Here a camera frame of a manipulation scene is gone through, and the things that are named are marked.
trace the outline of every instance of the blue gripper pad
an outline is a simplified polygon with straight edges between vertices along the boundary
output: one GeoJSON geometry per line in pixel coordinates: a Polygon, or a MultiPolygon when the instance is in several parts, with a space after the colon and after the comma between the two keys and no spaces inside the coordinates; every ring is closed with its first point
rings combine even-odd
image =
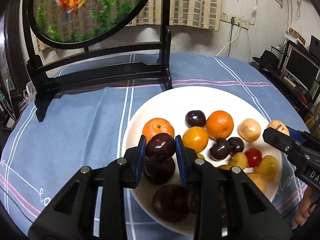
{"type": "Polygon", "coordinates": [[[288,127],[288,126],[287,126],[287,128],[289,130],[290,137],[292,139],[295,139],[296,141],[300,142],[303,145],[305,138],[302,136],[302,134],[300,132],[288,127]]]}
{"type": "Polygon", "coordinates": [[[145,157],[145,150],[147,146],[147,139],[145,136],[141,135],[140,141],[138,144],[138,147],[136,148],[136,151],[138,152],[138,158],[135,165],[135,185],[136,187],[140,183],[141,180],[141,174],[142,174],[142,168],[144,163],[144,157],[145,157]]]}
{"type": "Polygon", "coordinates": [[[175,141],[176,141],[176,148],[177,148],[176,157],[177,157],[178,168],[180,173],[180,181],[183,187],[187,187],[188,178],[187,178],[187,167],[185,164],[186,149],[183,146],[180,135],[176,136],[175,141]]]}

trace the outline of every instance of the white plate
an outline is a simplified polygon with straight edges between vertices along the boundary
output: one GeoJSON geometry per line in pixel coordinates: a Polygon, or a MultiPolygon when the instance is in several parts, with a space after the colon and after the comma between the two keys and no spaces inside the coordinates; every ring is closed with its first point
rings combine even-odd
{"type": "MultiPolygon", "coordinates": [[[[264,119],[253,106],[233,94],[209,87],[179,87],[154,96],[138,109],[125,131],[122,143],[122,155],[124,155],[126,149],[138,145],[143,126],[152,118],[160,117],[168,120],[175,130],[175,135],[181,135],[182,137],[188,128],[184,121],[185,116],[187,112],[191,110],[201,110],[207,118],[212,112],[217,110],[228,112],[232,116],[235,124],[230,137],[239,137],[237,127],[246,118],[255,119],[260,124],[262,131],[268,125],[268,121],[264,119]]],[[[207,147],[201,154],[215,167],[227,164],[230,156],[220,162],[216,162],[209,157],[209,149],[213,142],[212,139],[209,139],[207,147]]],[[[244,150],[250,147],[257,147],[262,152],[262,156],[272,155],[278,160],[279,166],[276,177],[273,181],[267,182],[266,197],[270,201],[273,201],[281,178],[281,153],[277,149],[266,144],[263,141],[262,135],[253,143],[244,143],[244,150]]],[[[166,184],[180,184],[179,170],[175,155],[173,156],[173,159],[176,162],[176,170],[172,178],[166,184]]],[[[252,170],[253,169],[247,168],[244,171],[250,172],[252,170]]],[[[142,209],[159,224],[180,234],[193,235],[196,221],[195,215],[189,214],[185,220],[177,223],[167,222],[157,215],[152,205],[152,197],[160,187],[161,186],[152,184],[144,177],[144,175],[142,175],[139,186],[131,192],[142,209]]]]}

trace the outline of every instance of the goldfish picture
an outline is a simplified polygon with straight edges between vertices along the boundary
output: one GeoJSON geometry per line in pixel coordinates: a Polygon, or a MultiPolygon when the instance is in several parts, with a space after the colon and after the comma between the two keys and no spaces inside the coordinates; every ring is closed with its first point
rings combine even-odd
{"type": "Polygon", "coordinates": [[[62,25],[66,25],[69,19],[72,20],[72,17],[69,17],[69,15],[72,14],[74,17],[77,17],[78,9],[81,7],[86,8],[86,5],[84,3],[85,0],[55,0],[55,1],[64,12],[64,19],[63,19],[62,25]]]}

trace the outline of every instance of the mirror frame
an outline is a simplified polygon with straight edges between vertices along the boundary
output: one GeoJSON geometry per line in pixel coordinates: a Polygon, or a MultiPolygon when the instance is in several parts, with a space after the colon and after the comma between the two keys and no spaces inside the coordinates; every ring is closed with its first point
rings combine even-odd
{"type": "Polygon", "coordinates": [[[33,5],[34,0],[29,0],[28,2],[28,20],[29,25],[33,33],[36,35],[36,37],[41,40],[44,44],[56,48],[56,49],[80,49],[80,48],[88,48],[89,46],[92,46],[98,42],[101,42],[115,33],[117,33],[119,30],[124,28],[129,22],[131,22],[138,14],[139,12],[145,7],[148,0],[140,0],[136,7],[133,8],[133,10],[128,14],[128,16],[123,19],[118,25],[114,26],[111,30],[97,36],[91,39],[88,39],[86,41],[81,42],[57,42],[50,40],[48,37],[44,36],[37,28],[36,18],[33,11],[33,5]]]}

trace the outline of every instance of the yellow fruit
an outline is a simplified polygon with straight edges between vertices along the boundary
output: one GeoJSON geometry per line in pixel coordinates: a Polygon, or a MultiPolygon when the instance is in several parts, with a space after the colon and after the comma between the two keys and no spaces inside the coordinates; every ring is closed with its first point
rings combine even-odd
{"type": "Polygon", "coordinates": [[[254,171],[261,174],[265,180],[274,179],[277,170],[278,160],[271,155],[264,156],[260,164],[254,169],[254,171]]]}
{"type": "Polygon", "coordinates": [[[193,126],[185,131],[182,136],[184,147],[194,149],[196,153],[202,152],[207,146],[209,135],[205,129],[193,126]]]}
{"type": "Polygon", "coordinates": [[[288,128],[285,126],[285,124],[284,124],[283,122],[281,122],[281,121],[279,121],[279,120],[273,120],[273,121],[271,121],[271,122],[268,124],[267,128],[268,128],[268,127],[272,127],[273,129],[276,129],[276,130],[278,130],[279,132],[282,132],[282,133],[290,136],[288,128]]]}
{"type": "Polygon", "coordinates": [[[261,190],[263,194],[266,193],[267,187],[266,182],[262,175],[256,172],[247,173],[247,176],[252,180],[252,182],[261,190]]]}
{"type": "Polygon", "coordinates": [[[199,159],[203,159],[203,160],[205,160],[205,158],[204,158],[204,156],[203,156],[202,154],[197,153],[197,156],[198,156],[198,158],[199,158],[199,159]]]}
{"type": "Polygon", "coordinates": [[[236,153],[230,158],[229,165],[231,167],[238,166],[241,168],[241,170],[243,170],[248,165],[248,158],[244,153],[236,153]]]}
{"type": "Polygon", "coordinates": [[[246,141],[254,142],[260,137],[261,127],[256,120],[247,118],[239,124],[238,133],[246,141]]]}
{"type": "Polygon", "coordinates": [[[224,165],[220,165],[219,167],[218,167],[219,169],[223,169],[223,170],[230,170],[231,169],[231,166],[230,165],[228,165],[228,164],[224,164],[224,165]]]}

